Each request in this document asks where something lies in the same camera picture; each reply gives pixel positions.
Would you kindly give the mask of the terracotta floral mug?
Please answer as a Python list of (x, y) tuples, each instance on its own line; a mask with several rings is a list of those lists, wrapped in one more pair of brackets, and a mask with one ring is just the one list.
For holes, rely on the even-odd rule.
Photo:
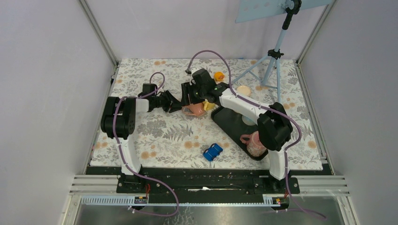
[(190, 104), (187, 106), (183, 106), (181, 111), (185, 115), (195, 116), (195, 117), (201, 117), (206, 114), (206, 111), (204, 110), (203, 103)]

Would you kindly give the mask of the yellow ceramic mug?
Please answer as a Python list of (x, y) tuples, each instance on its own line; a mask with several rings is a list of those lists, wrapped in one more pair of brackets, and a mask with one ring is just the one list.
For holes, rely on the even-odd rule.
[(210, 111), (215, 107), (215, 103), (210, 103), (208, 101), (203, 102), (203, 110), (204, 111)]

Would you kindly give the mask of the large pink speckled mug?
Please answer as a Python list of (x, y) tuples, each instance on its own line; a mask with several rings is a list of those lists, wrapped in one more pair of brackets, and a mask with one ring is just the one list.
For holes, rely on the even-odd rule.
[(267, 152), (267, 148), (260, 141), (258, 131), (255, 131), (250, 135), (241, 135), (240, 141), (246, 145), (248, 154), (253, 157), (260, 157)]

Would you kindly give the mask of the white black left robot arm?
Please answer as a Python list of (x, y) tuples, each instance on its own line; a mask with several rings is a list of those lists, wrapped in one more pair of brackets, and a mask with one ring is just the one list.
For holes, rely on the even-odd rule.
[(159, 91), (162, 86), (144, 83), (142, 91), (136, 97), (108, 97), (101, 117), (101, 131), (115, 141), (122, 161), (122, 176), (129, 178), (127, 185), (135, 193), (144, 190), (145, 179), (159, 182), (139, 173), (142, 164), (138, 159), (133, 138), (137, 115), (156, 108), (171, 113), (190, 103), (189, 82), (181, 84), (181, 100), (177, 100), (168, 90)]

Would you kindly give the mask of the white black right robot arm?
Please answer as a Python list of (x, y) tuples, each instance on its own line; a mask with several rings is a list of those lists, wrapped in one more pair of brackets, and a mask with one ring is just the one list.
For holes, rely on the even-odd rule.
[(205, 69), (192, 74), (189, 82), (181, 84), (181, 104), (197, 104), (207, 100), (222, 109), (230, 109), (253, 121), (259, 133), (261, 144), (268, 150), (270, 159), (269, 187), (275, 193), (283, 192), (288, 181), (287, 157), (282, 147), (291, 139), (293, 127), (283, 106), (276, 102), (268, 107), (255, 103), (249, 97), (241, 96), (229, 84), (216, 83)]

